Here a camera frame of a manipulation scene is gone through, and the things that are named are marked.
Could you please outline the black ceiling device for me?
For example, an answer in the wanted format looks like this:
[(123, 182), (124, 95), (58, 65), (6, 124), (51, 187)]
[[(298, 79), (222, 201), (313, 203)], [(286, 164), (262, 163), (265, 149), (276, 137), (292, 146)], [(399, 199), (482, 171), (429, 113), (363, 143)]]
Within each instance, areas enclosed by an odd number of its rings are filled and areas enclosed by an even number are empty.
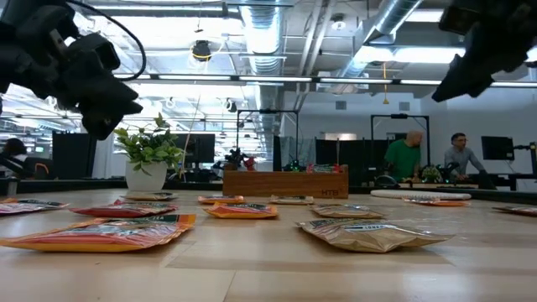
[(192, 57), (200, 62), (208, 61), (211, 58), (210, 44), (207, 40), (197, 40), (192, 47)]

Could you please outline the wooden compartment tea box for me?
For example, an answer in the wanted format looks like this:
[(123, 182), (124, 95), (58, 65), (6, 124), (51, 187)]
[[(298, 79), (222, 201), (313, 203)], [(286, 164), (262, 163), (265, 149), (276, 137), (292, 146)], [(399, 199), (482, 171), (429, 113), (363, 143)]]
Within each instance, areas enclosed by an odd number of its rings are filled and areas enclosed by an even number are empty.
[(226, 170), (222, 193), (255, 197), (307, 195), (316, 199), (347, 199), (348, 166), (340, 166), (336, 173)]

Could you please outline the green plant in white pot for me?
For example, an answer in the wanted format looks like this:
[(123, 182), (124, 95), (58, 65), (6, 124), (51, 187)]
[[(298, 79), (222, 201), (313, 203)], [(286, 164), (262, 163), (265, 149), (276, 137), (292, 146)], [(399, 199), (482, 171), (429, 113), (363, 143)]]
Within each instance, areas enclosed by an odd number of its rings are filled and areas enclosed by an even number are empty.
[(179, 170), (185, 151), (176, 144), (177, 137), (161, 114), (136, 131), (117, 128), (114, 134), (127, 154), (125, 180), (129, 190), (162, 190), (168, 170)]

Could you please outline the long ceiling light strip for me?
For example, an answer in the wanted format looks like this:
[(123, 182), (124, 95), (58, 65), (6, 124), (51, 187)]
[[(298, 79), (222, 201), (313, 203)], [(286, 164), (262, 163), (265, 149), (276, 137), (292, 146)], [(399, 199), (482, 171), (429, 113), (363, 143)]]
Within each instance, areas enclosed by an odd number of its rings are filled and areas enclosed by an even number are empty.
[(313, 83), (313, 84), (367, 84), (396, 86), (438, 86), (438, 80), (384, 79), (384, 78), (335, 78), (271, 75), (156, 75), (142, 74), (138, 81), (230, 81), (257, 83)]

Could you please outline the silver round ventilation duct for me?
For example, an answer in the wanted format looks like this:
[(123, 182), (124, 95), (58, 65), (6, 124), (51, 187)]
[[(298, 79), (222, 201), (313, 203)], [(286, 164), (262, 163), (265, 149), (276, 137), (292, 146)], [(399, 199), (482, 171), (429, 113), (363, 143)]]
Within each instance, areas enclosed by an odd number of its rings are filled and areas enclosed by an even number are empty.
[(251, 69), (258, 76), (279, 76), (282, 74), (283, 59), (281, 47), (284, 10), (273, 5), (255, 4), (241, 6), (240, 12), (245, 24), (245, 39)]
[(393, 44), (396, 33), (406, 19), (419, 7), (424, 0), (383, 0), (378, 13), (361, 21), (353, 37), (355, 50), (352, 58), (339, 71), (337, 77), (359, 77), (367, 65), (379, 59), (372, 59), (367, 55), (367, 47), (371, 42), (385, 40), (386, 44)]

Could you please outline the black computer monitor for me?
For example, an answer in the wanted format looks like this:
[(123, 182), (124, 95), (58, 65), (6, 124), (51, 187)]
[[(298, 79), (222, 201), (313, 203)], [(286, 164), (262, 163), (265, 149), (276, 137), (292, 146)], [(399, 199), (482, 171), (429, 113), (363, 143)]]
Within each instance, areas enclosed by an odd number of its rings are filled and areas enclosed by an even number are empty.
[(193, 164), (215, 163), (216, 136), (212, 133), (182, 133), (177, 134), (175, 146), (184, 151), (184, 158), (180, 161), (181, 167), (186, 168)]
[(514, 160), (514, 143), (511, 137), (481, 136), (482, 156), (485, 160)]

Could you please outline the person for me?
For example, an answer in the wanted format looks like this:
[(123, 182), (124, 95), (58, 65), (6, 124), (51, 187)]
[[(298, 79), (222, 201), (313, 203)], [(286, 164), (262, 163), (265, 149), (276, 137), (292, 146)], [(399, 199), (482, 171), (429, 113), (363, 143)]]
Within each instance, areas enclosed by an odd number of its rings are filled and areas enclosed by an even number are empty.
[(404, 139), (393, 141), (384, 155), (385, 174), (396, 180), (417, 180), (422, 138), (422, 132), (409, 131)]
[(32, 175), (26, 169), (27, 149), (18, 138), (10, 138), (0, 152), (0, 177), (25, 179)]
[(444, 153), (445, 166), (452, 163), (458, 163), (458, 166), (451, 171), (452, 177), (457, 180), (468, 178), (468, 164), (471, 164), (478, 172), (485, 171), (472, 149), (467, 147), (467, 136), (464, 133), (454, 133), (451, 136), (451, 146)]

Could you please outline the large black panel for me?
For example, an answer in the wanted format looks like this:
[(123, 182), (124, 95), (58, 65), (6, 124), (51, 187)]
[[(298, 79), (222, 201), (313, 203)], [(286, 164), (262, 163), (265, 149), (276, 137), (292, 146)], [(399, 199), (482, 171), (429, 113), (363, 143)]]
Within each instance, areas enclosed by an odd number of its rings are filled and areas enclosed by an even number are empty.
[(53, 133), (52, 159), (60, 180), (91, 178), (96, 139), (88, 133)]

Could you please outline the black aluminium rig frame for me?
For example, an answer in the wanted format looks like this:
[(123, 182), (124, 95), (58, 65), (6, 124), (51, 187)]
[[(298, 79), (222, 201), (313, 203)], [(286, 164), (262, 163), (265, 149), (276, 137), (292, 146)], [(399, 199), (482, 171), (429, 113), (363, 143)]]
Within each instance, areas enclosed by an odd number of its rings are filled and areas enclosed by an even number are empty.
[[(124, 180), (19, 180), (19, 194), (61, 192), (76, 190), (105, 190), (105, 189), (126, 189), (127, 183)], [(208, 192), (221, 191), (222, 184), (209, 183), (171, 183), (165, 184), (164, 190), (200, 190)], [(0, 179), (0, 196), (6, 196), (7, 181)], [(420, 189), (420, 191), (433, 191), (445, 193), (465, 193), (470, 194), (477, 200), (497, 201), (504, 203), (525, 204), (537, 206), (537, 192), (501, 191), (501, 190), (479, 190), (460, 188), (432, 188)]]

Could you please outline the small green background plant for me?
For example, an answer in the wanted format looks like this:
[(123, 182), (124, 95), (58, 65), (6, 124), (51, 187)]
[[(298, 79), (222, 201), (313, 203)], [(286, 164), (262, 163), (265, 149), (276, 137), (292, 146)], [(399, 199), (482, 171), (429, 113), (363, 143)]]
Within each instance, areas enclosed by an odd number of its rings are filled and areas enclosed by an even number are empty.
[(425, 166), (421, 174), (424, 183), (440, 183), (443, 178), (441, 172), (435, 166)]

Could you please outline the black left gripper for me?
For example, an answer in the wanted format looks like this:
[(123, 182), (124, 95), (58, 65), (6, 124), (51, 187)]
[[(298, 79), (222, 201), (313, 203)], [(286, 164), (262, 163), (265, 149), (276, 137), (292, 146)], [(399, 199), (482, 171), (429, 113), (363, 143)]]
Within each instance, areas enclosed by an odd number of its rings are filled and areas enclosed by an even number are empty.
[(11, 84), (30, 89), (38, 98), (52, 96), (59, 107), (83, 116), (125, 116), (140, 113), (143, 107), (131, 102), (138, 93), (106, 71), (83, 70), (74, 66), (50, 65), (35, 61), (20, 45), (0, 42), (0, 93)]

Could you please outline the black metal gantry frame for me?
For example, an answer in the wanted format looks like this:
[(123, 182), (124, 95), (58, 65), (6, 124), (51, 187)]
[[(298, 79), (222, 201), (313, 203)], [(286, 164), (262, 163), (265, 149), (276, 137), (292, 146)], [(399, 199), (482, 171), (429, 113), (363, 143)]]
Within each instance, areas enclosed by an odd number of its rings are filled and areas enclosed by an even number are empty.
[[(374, 123), (374, 120), (376, 117), (379, 118), (389, 118), (389, 119), (413, 119), (416, 123), (418, 123), (424, 130), (425, 130), (425, 142), (426, 142), (426, 160), (427, 165), (431, 164), (431, 154), (430, 154), (430, 117), (427, 115), (409, 115), (406, 113), (392, 113), (392, 114), (373, 114), (370, 116), (370, 141), (371, 141), (371, 147), (370, 147), (370, 156), (371, 156), (371, 164), (375, 164), (375, 148), (374, 148), (374, 131), (376, 128), (376, 125)], [(425, 126), (421, 125), (418, 122), (418, 118), (425, 120)]]
[(237, 114), (237, 117), (236, 117), (236, 141), (235, 141), (235, 149), (240, 149), (239, 147), (239, 133), (240, 133), (240, 123), (242, 122), (240, 116), (243, 112), (247, 112), (248, 113), (248, 116), (245, 118), (245, 119), (249, 119), (249, 117), (253, 114), (253, 113), (257, 113), (258, 115), (266, 115), (266, 114), (269, 114), (269, 115), (275, 115), (275, 114), (279, 114), (279, 113), (292, 113), (295, 115), (295, 118), (290, 118), (289, 120), (291, 122), (295, 122), (295, 157), (294, 157), (294, 160), (298, 160), (299, 158), (299, 135), (300, 135), (300, 122), (299, 122), (299, 114), (300, 114), (300, 111), (298, 110), (279, 110), (279, 109), (270, 109), (270, 108), (264, 108), (264, 109), (238, 109), (236, 114)]

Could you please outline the black office chair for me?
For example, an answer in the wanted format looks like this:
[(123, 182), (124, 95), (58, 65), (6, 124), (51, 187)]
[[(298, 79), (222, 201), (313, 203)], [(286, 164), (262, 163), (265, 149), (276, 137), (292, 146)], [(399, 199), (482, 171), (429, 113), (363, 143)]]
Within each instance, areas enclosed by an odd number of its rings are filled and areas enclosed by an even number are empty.
[(31, 171), (32, 180), (54, 180), (56, 173), (52, 159), (27, 157), (24, 160), (24, 168)]

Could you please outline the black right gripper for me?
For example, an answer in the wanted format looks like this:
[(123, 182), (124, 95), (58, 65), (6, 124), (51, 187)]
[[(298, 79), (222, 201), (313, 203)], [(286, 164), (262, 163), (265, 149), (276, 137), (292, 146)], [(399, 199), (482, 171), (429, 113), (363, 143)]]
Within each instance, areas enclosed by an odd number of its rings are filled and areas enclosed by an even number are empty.
[(516, 70), (537, 41), (537, 12), (464, 12), (465, 54), (455, 55), (432, 99), (480, 96), (492, 74)]

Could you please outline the dark partition screen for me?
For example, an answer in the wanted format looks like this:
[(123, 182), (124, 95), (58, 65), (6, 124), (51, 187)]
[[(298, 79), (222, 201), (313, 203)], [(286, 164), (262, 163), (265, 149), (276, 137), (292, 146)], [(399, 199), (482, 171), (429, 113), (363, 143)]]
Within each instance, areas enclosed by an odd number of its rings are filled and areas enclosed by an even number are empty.
[(318, 164), (339, 164), (348, 167), (349, 185), (364, 186), (382, 174), (389, 141), (359, 139), (332, 141), (316, 139), (315, 159)]

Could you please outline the small black background robot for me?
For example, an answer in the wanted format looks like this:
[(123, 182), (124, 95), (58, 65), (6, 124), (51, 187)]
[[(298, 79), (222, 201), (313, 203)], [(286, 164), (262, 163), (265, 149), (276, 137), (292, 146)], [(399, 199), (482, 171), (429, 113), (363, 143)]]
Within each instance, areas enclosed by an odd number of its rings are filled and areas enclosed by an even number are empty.
[(231, 149), (225, 156), (224, 170), (239, 170), (246, 157), (240, 148)]

